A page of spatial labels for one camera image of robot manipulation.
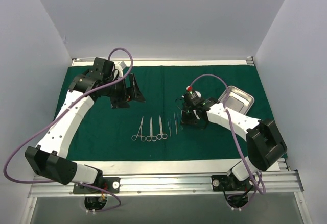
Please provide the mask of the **steel surgical scissors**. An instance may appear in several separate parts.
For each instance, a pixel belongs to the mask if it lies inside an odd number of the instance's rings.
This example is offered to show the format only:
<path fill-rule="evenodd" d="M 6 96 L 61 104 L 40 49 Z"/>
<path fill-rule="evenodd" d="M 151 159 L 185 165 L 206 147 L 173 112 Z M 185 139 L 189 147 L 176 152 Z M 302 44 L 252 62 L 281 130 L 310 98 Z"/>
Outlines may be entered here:
<path fill-rule="evenodd" d="M 152 117 L 150 117 L 150 131 L 149 136 L 146 137 L 147 142 L 155 142 L 157 140 L 157 137 L 153 134 L 153 120 Z"/>

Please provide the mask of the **steel instrument tray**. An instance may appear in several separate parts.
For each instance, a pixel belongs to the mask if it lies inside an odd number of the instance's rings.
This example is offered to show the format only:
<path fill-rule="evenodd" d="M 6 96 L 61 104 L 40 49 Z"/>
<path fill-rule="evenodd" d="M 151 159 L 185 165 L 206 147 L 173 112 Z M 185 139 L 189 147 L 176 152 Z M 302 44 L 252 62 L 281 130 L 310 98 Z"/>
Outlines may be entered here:
<path fill-rule="evenodd" d="M 228 90 L 225 90 L 218 99 L 219 102 L 225 101 L 228 108 L 231 108 L 241 114 L 246 115 L 255 99 L 252 95 L 237 88 L 236 86 L 228 86 Z"/>

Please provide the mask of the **steel forceps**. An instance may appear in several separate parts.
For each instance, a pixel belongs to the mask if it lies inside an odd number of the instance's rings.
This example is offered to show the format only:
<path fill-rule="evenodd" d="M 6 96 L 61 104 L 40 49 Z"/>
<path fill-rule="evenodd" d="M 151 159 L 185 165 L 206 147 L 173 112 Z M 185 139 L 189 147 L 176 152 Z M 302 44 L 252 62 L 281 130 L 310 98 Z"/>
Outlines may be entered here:
<path fill-rule="evenodd" d="M 168 135 L 164 133 L 164 128 L 162 124 L 162 118 L 159 116 L 159 133 L 156 135 L 157 140 L 166 140 L 168 138 Z"/>
<path fill-rule="evenodd" d="M 142 135 L 143 121 L 144 121 L 144 117 L 141 118 L 141 121 L 140 121 L 140 124 L 139 124 L 139 129 L 138 129 L 137 134 L 131 136 L 131 140 L 132 141 L 136 141 L 138 139 L 140 139 L 141 142 L 145 142 L 146 141 L 146 137 L 144 135 Z"/>

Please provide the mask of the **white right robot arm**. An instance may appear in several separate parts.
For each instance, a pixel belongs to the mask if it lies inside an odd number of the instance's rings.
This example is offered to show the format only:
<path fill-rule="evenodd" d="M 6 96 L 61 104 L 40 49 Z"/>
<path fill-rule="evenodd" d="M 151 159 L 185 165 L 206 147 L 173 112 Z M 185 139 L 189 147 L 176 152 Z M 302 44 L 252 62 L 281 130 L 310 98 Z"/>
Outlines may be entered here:
<path fill-rule="evenodd" d="M 241 114 L 213 99 L 182 96 L 182 121 L 220 125 L 231 131 L 241 161 L 227 173 L 231 189 L 240 189 L 256 173 L 267 171 L 288 150 L 273 119 L 258 119 Z"/>

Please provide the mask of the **green surgical cloth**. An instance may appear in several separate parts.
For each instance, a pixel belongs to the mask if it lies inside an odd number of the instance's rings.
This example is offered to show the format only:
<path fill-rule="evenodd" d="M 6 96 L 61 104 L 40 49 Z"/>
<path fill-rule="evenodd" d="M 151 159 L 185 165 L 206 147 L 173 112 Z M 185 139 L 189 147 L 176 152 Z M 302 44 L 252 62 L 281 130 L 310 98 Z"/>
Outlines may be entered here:
<path fill-rule="evenodd" d="M 180 97 L 189 84 L 194 84 L 205 98 L 219 98 L 225 86 L 230 85 L 247 92 L 244 85 L 249 68 L 248 65 L 134 67 L 132 73 L 146 101 L 131 101 L 129 108 L 113 109 L 108 97 L 99 98 L 76 131 L 67 157 L 75 161 L 236 159 L 239 153 L 229 130 L 212 123 L 200 130 L 182 126 L 178 119 L 176 135 L 173 115 L 180 112 Z M 149 136 L 152 117 L 156 136 L 159 116 L 168 135 L 166 140 L 131 140 L 142 117 L 142 135 Z M 172 120 L 171 137 L 167 119 Z"/>

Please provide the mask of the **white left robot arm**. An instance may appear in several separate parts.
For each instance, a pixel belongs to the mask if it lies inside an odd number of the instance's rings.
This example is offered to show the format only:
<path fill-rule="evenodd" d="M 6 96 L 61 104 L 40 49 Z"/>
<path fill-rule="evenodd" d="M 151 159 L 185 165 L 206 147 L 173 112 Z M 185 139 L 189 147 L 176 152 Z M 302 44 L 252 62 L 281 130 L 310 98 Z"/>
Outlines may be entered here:
<path fill-rule="evenodd" d="M 112 108 L 128 108 L 129 101 L 145 101 L 134 74 L 127 74 L 130 85 L 126 85 L 126 67 L 123 61 L 115 64 L 96 57 L 91 68 L 74 77 L 54 124 L 35 147 L 25 151 L 35 174 L 62 185 L 82 182 L 91 193 L 102 189 L 101 170 L 68 160 L 67 155 L 80 123 L 98 98 L 109 97 Z"/>

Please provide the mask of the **steel tweezers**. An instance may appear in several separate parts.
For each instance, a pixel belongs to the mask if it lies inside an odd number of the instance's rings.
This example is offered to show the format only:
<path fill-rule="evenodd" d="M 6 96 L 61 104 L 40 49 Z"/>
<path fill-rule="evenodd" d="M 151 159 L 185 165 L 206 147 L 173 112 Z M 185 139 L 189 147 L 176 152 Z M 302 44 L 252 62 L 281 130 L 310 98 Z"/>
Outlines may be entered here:
<path fill-rule="evenodd" d="M 174 112 L 175 133 L 178 134 L 178 113 Z"/>
<path fill-rule="evenodd" d="M 172 120 L 167 119 L 167 124 L 168 124 L 169 135 L 171 137 L 172 136 Z"/>

